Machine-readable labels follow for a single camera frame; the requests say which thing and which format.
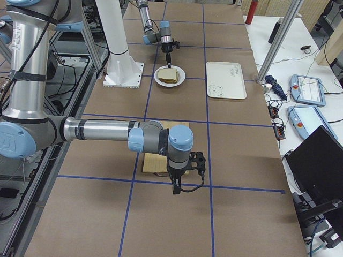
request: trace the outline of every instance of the computer monitor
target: computer monitor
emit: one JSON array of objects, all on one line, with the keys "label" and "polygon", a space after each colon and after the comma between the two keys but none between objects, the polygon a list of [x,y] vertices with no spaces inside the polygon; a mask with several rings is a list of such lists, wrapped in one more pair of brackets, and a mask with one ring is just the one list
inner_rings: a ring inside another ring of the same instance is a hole
[{"label": "computer monitor", "polygon": [[[286,160],[299,189],[307,192],[316,205],[343,201],[343,147],[326,130],[318,127]],[[343,208],[324,214],[343,239]]]}]

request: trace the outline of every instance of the white desk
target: white desk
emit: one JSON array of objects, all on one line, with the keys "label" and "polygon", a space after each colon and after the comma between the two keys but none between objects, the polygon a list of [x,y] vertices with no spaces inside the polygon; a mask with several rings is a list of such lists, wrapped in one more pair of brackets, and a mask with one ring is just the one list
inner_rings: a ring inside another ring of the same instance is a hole
[{"label": "white desk", "polygon": [[[254,17],[251,25],[246,25],[251,47],[253,49],[253,55],[256,64],[263,64],[263,61],[268,53],[270,44],[268,43],[268,38],[273,30],[275,23],[278,21],[279,17]],[[311,53],[318,50],[316,43],[311,37],[310,33],[307,31],[305,25],[300,18],[296,18],[290,28],[288,35],[286,36],[274,62],[280,61],[282,59],[290,58],[302,58],[306,54],[300,50],[302,46],[311,45]],[[291,60],[284,61],[279,64],[273,64],[269,70],[270,75],[278,81],[280,86],[283,88],[284,92],[288,92],[290,88],[290,78],[294,74],[306,75],[308,73],[309,77],[321,78],[323,85],[330,92],[342,92],[343,89],[339,88],[334,84],[335,76],[332,73],[329,66],[319,66],[314,61],[317,53],[306,57],[300,61]],[[269,93],[271,99],[280,99],[273,92]],[[340,120],[343,118],[343,95],[326,95],[326,106],[321,107],[320,110],[325,116],[327,121]],[[294,106],[295,101],[292,99],[290,102],[283,104],[279,111],[279,116],[286,123],[288,119],[287,108],[289,106]],[[338,141],[343,145],[343,122],[330,124],[336,135],[338,136]],[[280,144],[280,154],[283,155],[291,149],[295,149],[303,141],[296,130],[293,128],[291,122],[289,121],[286,126],[285,132],[286,140],[281,141]],[[284,167],[286,174],[290,174],[290,169],[284,161]],[[293,176],[287,176],[289,186],[292,192],[297,191],[294,186]],[[318,238],[318,233],[314,240],[313,249],[319,246],[322,241]],[[336,246],[334,249],[323,248],[313,256],[319,257],[339,257],[343,256],[343,243]]]}]

